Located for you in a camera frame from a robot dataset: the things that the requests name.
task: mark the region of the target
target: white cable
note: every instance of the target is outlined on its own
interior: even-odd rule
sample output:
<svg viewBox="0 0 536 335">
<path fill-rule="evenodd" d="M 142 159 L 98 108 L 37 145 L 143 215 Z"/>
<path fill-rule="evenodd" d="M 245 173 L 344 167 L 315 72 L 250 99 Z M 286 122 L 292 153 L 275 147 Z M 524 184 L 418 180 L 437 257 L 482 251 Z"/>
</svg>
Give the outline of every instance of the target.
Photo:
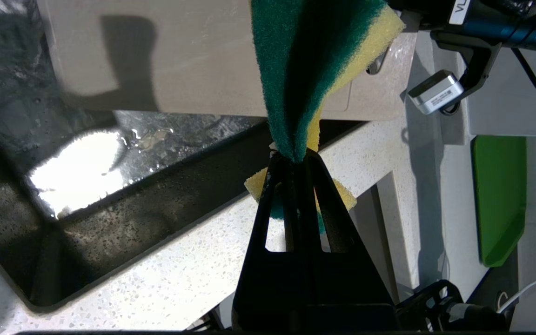
<svg viewBox="0 0 536 335">
<path fill-rule="evenodd" d="M 502 297 L 505 297 L 506 301 L 508 301 L 508 293 L 502 291 L 502 294 L 500 294 L 500 297 L 497 298 L 497 309 L 498 310 L 500 310 L 500 308 L 502 308 L 502 306 L 500 305 L 500 303 L 502 302 Z"/>
<path fill-rule="evenodd" d="M 508 301 L 506 301 L 504 303 L 504 305 L 502 305 L 498 310 L 497 312 L 498 313 L 502 313 L 506 308 L 510 307 L 510 305 L 512 305 L 512 303 L 518 299 L 518 297 L 520 297 L 523 293 L 525 293 L 525 291 L 527 291 L 529 288 L 532 288 L 533 286 L 536 285 L 536 280 L 534 282 L 532 282 L 531 284 L 528 284 L 527 286 L 525 286 L 522 290 L 518 291 L 513 297 L 511 297 L 510 299 L 508 299 Z"/>
</svg>

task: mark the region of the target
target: yellow sponge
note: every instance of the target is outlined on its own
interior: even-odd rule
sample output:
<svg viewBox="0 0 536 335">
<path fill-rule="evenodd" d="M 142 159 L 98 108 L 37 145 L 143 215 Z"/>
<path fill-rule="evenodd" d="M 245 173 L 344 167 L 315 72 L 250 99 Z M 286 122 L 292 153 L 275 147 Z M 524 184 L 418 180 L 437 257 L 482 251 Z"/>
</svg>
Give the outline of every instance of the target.
<svg viewBox="0 0 536 335">
<path fill-rule="evenodd" d="M 260 197 L 262 195 L 262 188 L 264 187 L 264 180 L 266 179 L 266 172 L 268 171 L 268 168 L 265 167 L 253 176 L 247 178 L 245 181 L 245 188 L 249 191 L 251 196 L 255 199 L 255 201 L 260 201 Z M 344 206 L 347 208 L 347 210 L 350 210 L 351 208 L 355 207 L 357 204 L 357 199 L 353 197 L 351 192 L 346 189 L 342 184 L 337 181 L 334 181 L 334 186 L 336 186 L 336 189 L 338 190 L 338 194 L 340 194 L 342 202 L 344 203 Z"/>
<path fill-rule="evenodd" d="M 342 74 L 336 79 L 326 97 L 363 72 L 379 55 L 381 55 L 392 41 L 402 32 L 404 23 L 394 11 L 386 6 L 376 17 L 368 34 L 361 43 L 359 50 L 354 54 L 353 59 L 348 63 Z M 307 147 L 317 151 L 320 137 L 319 121 L 322 118 L 322 107 L 315 113 L 307 128 Z"/>
</svg>

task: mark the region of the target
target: sink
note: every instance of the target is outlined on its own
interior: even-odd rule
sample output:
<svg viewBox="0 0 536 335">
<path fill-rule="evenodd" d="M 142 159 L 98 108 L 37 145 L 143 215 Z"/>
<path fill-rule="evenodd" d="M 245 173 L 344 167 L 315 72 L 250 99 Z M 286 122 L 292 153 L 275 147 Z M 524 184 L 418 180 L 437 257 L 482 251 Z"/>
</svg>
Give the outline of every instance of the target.
<svg viewBox="0 0 536 335">
<path fill-rule="evenodd" d="M 0 3 L 0 272 L 55 309 L 245 194 L 264 118 L 89 111 L 60 97 L 36 5 Z M 326 145 L 356 121 L 322 121 Z"/>
</svg>

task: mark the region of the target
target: green cutting board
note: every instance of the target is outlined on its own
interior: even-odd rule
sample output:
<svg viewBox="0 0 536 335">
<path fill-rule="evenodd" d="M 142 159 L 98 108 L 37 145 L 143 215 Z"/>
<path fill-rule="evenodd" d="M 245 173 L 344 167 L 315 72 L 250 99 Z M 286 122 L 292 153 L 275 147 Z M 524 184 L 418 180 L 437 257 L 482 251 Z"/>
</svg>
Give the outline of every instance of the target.
<svg viewBox="0 0 536 335">
<path fill-rule="evenodd" d="M 472 144 L 479 256 L 504 264 L 523 235 L 527 208 L 527 139 L 477 136 Z"/>
</svg>

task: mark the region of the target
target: white speckled countertop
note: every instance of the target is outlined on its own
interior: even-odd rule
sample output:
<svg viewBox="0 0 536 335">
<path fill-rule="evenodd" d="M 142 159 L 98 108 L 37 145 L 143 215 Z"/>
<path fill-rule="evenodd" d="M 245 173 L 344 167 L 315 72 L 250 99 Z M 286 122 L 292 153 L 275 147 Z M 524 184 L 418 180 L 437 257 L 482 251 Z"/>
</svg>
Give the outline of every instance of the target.
<svg viewBox="0 0 536 335">
<path fill-rule="evenodd" d="M 421 51 L 417 44 L 415 62 L 425 73 L 417 72 L 412 81 L 434 70 L 432 62 L 424 61 L 430 51 L 430 44 Z M 378 184 L 399 288 L 436 279 L 419 267 L 421 241 L 428 242 L 429 234 L 423 223 L 434 212 L 445 250 L 437 270 L 466 297 L 485 274 L 476 252 L 470 148 L 468 143 L 445 146 L 442 130 L 439 116 L 426 117 L 409 107 L 406 117 L 367 123 L 321 156 L 330 174 L 355 196 Z M 425 201 L 431 200 L 425 189 L 433 189 L 435 201 Z M 0 275 L 0 334 L 28 329 L 185 329 L 235 290 L 256 208 L 249 195 L 234 202 L 51 313 L 28 310 Z M 268 239 L 283 242 L 279 232 L 269 233 Z"/>
</svg>

